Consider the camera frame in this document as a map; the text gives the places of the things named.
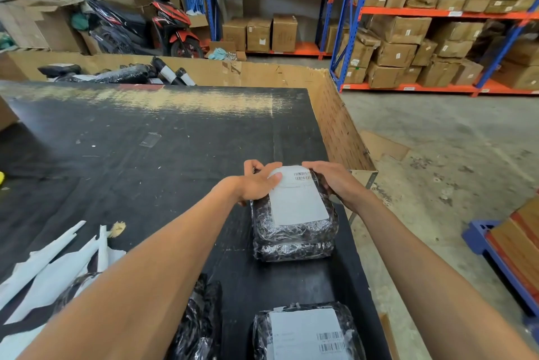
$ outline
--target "right hand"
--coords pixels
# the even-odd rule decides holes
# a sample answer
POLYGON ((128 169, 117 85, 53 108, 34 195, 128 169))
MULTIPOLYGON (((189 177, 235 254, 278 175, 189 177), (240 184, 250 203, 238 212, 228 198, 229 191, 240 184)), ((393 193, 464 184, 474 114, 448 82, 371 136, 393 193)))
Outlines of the right hand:
POLYGON ((348 209, 355 211, 360 199, 369 193, 342 164, 328 161, 304 161, 301 165, 322 174, 324 187, 334 193, 348 209))

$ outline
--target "right arm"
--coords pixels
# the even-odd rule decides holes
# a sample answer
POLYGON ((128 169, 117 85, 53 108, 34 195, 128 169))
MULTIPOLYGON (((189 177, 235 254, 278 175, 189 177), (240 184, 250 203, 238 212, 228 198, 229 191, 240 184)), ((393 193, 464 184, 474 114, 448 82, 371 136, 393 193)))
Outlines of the right arm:
POLYGON ((433 360, 538 360, 503 317, 342 165, 305 161, 357 213, 433 360))

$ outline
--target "concrete floor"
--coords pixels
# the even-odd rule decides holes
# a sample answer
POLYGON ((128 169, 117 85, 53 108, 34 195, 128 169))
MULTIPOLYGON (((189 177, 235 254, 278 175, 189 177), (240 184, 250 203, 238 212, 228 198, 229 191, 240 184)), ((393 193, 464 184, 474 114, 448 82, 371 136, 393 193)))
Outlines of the concrete floor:
MULTIPOLYGON (((276 56, 250 60, 312 68, 329 63, 276 56)), ((539 183, 538 100, 360 91, 345 91, 342 99, 358 130, 411 148, 403 161, 384 156, 376 163, 380 173, 374 192, 538 350, 522 326, 520 307, 486 260, 474 255, 460 236, 470 220, 504 218, 533 196, 539 183)), ((359 219, 353 232, 374 302, 389 313, 401 359, 430 359, 359 219)))

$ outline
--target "barcode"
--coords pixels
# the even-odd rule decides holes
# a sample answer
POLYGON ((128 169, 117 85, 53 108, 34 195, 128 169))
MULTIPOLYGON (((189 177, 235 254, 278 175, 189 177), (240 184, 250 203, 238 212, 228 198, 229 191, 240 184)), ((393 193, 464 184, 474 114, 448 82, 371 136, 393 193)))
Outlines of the barcode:
POLYGON ((322 343, 318 345, 320 353, 325 353, 327 351, 345 351, 346 346, 343 342, 332 342, 332 343, 322 343))
POLYGON ((341 331, 328 331, 327 333, 317 333, 316 338, 318 340, 340 339, 342 338, 341 331))

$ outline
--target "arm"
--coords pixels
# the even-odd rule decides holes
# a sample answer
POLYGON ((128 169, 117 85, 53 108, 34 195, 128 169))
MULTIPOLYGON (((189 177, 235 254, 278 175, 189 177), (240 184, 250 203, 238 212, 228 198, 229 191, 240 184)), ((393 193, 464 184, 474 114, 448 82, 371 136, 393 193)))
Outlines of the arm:
POLYGON ((246 161, 245 176, 223 179, 103 272, 18 359, 162 359, 232 207, 266 196, 282 177, 268 175, 280 166, 246 161))
POLYGON ((304 162, 367 227, 433 360, 537 360, 481 295, 340 164, 304 162))

